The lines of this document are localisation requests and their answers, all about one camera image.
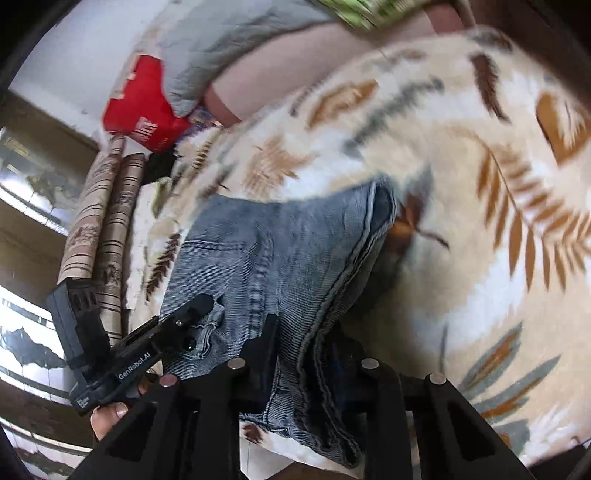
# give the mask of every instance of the blue denim jeans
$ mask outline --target blue denim jeans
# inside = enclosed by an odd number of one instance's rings
[[[343,421],[335,407],[325,338],[363,290],[395,213],[385,177],[302,202],[212,196],[181,247],[161,315],[199,293],[210,294],[215,306],[191,328],[197,347],[166,357],[164,371],[181,378],[207,374],[237,356],[275,313],[271,400],[262,414],[244,418],[356,465],[362,428]]]

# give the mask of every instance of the gray blanket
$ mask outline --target gray blanket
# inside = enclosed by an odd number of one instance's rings
[[[335,20],[311,0],[206,0],[161,41],[163,91],[188,115],[207,86],[245,53],[276,35]]]

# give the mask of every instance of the blanket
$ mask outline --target blanket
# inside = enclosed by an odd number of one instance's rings
[[[132,238],[144,268],[128,283],[130,328],[160,311],[212,193],[285,202],[386,174],[402,208],[344,328],[402,373],[445,373],[532,465],[591,436],[590,137],[591,115],[494,30],[371,52],[178,146]],[[269,450],[345,471],[277,427],[241,424]]]

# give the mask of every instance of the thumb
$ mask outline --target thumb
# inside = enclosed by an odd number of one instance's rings
[[[106,407],[98,407],[90,416],[90,426],[96,438],[102,440],[113,426],[129,411],[124,403],[112,403]]]

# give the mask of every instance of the brown wall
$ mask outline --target brown wall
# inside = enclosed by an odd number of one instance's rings
[[[45,308],[66,237],[0,200],[0,285]]]

